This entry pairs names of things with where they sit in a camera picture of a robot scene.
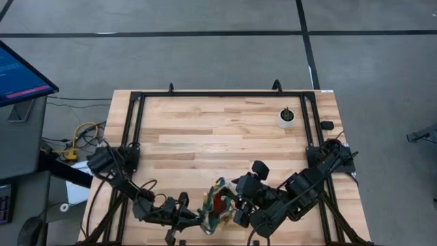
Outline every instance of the wooden table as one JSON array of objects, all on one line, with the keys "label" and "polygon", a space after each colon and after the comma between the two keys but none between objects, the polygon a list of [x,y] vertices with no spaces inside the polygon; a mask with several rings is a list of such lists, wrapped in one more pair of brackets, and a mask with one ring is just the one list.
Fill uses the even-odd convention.
[{"label": "wooden table", "polygon": [[[128,99],[131,91],[114,92],[104,136],[113,146],[122,139]],[[332,92],[315,92],[320,120],[331,120],[332,131],[323,131],[324,138],[336,137],[342,130],[341,119]],[[283,130],[276,123],[278,113],[288,106],[296,114],[294,126]],[[138,106],[134,108],[130,139]],[[317,143],[312,110],[307,103],[314,142]],[[344,135],[339,138],[346,142]],[[294,172],[307,167],[305,147],[307,139],[296,97],[154,97],[146,98],[141,124],[141,160],[133,181],[142,185],[157,179],[155,193],[178,197],[188,192],[193,210],[202,203],[203,192],[223,176],[228,180],[247,173],[254,160],[261,160],[270,168],[265,182],[277,186]],[[370,240],[360,195],[355,182],[345,174],[333,174],[339,210],[365,240]],[[94,178],[89,194],[86,215],[100,180]],[[94,229],[107,211],[111,187],[105,184],[94,204],[90,230]],[[169,227],[144,223],[133,217],[129,201],[128,217],[124,231],[124,245],[164,245]],[[115,240],[119,214],[114,216],[111,240]],[[335,227],[328,211],[330,231],[336,240]],[[178,240],[188,245],[246,245],[252,228],[244,229],[233,222],[213,235],[206,235],[200,228],[187,228],[177,233]],[[255,235],[253,240],[265,239]],[[300,221],[285,220],[270,237],[272,245],[324,245],[318,206]]]}]

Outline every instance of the monitor screen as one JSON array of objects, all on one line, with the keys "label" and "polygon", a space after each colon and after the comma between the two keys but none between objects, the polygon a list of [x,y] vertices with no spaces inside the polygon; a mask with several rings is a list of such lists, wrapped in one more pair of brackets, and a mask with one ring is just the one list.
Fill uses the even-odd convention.
[{"label": "monitor screen", "polygon": [[57,92],[56,85],[0,42],[0,107]]}]

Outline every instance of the computer monitor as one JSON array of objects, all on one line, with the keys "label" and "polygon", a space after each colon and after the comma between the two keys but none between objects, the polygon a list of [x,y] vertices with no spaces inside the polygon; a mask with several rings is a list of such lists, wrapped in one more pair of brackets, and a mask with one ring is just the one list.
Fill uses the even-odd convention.
[{"label": "computer monitor", "polygon": [[0,107],[14,105],[9,121],[26,121],[34,98],[59,88],[0,41]]}]

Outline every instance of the black floor stripe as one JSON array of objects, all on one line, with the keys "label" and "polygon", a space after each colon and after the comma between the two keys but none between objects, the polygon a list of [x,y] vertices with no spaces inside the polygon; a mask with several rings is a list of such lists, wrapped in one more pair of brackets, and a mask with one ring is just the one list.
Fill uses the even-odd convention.
[{"label": "black floor stripe", "polygon": [[319,77],[317,76],[317,69],[315,69],[313,49],[311,48],[311,41],[308,36],[307,20],[303,11],[302,0],[296,0],[296,5],[299,13],[300,28],[302,29],[303,43],[305,45],[305,53],[307,54],[307,62],[311,73],[311,80],[313,89],[320,90]]},{"label": "black floor stripe", "polygon": [[9,7],[12,5],[12,2],[14,0],[8,0],[5,4],[5,6],[3,7],[3,9],[0,12],[0,22],[3,20],[3,18],[5,17],[6,13],[9,10]]},{"label": "black floor stripe", "polygon": [[309,31],[310,36],[384,36],[384,35],[436,35],[437,30],[399,31]]},{"label": "black floor stripe", "polygon": [[408,36],[437,35],[437,30],[399,31],[153,31],[110,33],[0,33],[0,38],[165,38],[214,36]]},{"label": "black floor stripe", "polygon": [[0,33],[0,38],[160,38],[208,36],[292,36],[301,31],[157,31],[116,33]]}]

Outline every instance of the white paper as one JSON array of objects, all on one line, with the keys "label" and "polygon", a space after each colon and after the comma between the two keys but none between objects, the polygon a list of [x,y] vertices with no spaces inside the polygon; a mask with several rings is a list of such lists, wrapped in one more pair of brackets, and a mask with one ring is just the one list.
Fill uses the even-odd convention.
[{"label": "white paper", "polygon": [[[74,164],[71,167],[92,175],[91,170],[89,170],[87,166],[87,163],[88,161],[82,161],[80,163]],[[68,196],[69,204],[79,204],[81,202],[88,200],[88,196],[89,196],[88,188],[79,186],[77,184],[73,184],[69,181],[67,181],[66,184],[67,184],[67,196]]]}]

